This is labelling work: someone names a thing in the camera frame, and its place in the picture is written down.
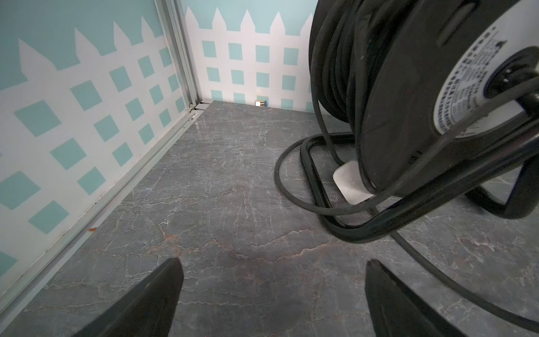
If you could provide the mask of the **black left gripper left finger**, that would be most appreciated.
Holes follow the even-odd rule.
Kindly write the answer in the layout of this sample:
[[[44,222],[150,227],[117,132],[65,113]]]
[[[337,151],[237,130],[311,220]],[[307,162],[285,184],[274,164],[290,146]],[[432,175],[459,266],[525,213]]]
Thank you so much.
[[[183,280],[179,258],[165,260],[75,336],[168,336]]]

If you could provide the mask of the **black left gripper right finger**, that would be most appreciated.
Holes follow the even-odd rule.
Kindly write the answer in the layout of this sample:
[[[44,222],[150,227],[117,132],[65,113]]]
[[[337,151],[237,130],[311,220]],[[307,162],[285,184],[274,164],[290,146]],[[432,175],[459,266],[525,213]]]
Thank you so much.
[[[377,336],[464,336],[376,259],[366,264],[365,293]]]

